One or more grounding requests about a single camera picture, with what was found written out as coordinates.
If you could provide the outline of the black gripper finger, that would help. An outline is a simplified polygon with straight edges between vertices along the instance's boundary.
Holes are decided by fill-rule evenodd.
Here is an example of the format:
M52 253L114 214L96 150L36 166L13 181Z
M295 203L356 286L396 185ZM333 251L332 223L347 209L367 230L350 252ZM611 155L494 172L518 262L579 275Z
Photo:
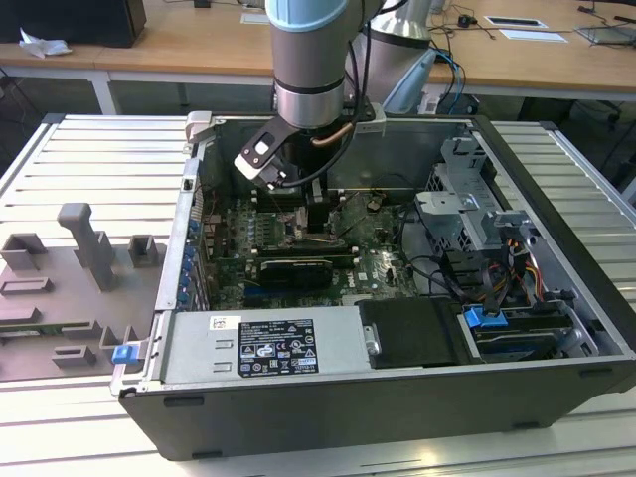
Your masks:
M329 222L330 201L321 197L307 200L307 232L309 234L323 234L325 225Z

